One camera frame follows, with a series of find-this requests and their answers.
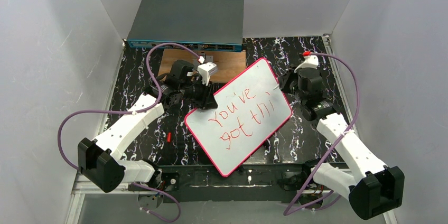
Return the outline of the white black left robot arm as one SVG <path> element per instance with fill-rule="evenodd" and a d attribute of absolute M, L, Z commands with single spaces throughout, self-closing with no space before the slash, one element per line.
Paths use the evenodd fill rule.
<path fill-rule="evenodd" d="M 210 80 L 217 70 L 213 62 L 195 67 L 187 61 L 176 60 L 170 72 L 156 77 L 127 114 L 94 139 L 81 140 L 78 144 L 80 173 L 105 193 L 122 183 L 160 185 L 162 170 L 154 162 L 126 161 L 122 155 L 150 123 L 182 101 L 201 110 L 217 108 Z"/>

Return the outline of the pink framed whiteboard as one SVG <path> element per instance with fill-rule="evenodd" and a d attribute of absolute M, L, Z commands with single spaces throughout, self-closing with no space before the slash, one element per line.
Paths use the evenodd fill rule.
<path fill-rule="evenodd" d="M 215 94 L 218 107 L 195 109 L 184 123 L 218 172 L 229 176 L 291 115 L 267 59 L 261 58 Z"/>

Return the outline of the red marker cap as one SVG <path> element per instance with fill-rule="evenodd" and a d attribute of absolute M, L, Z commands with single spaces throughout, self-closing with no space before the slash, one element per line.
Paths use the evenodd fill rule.
<path fill-rule="evenodd" d="M 171 142 L 171 137 L 172 137 L 172 133 L 169 132 L 169 133 L 167 134 L 167 137 L 166 137 L 166 141 L 167 141 L 168 143 Z"/>

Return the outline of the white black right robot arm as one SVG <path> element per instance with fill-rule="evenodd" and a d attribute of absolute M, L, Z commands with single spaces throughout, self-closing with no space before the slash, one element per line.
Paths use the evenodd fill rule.
<path fill-rule="evenodd" d="M 346 173 L 319 160 L 303 164 L 304 174 L 347 199 L 355 214 L 363 220 L 381 215 L 402 205 L 405 175 L 388 166 L 348 128 L 344 116 L 323 96 L 323 79 L 318 69 L 289 68 L 279 77 L 280 90 L 293 94 L 302 105 L 303 117 L 313 122 L 343 158 L 350 169 Z"/>

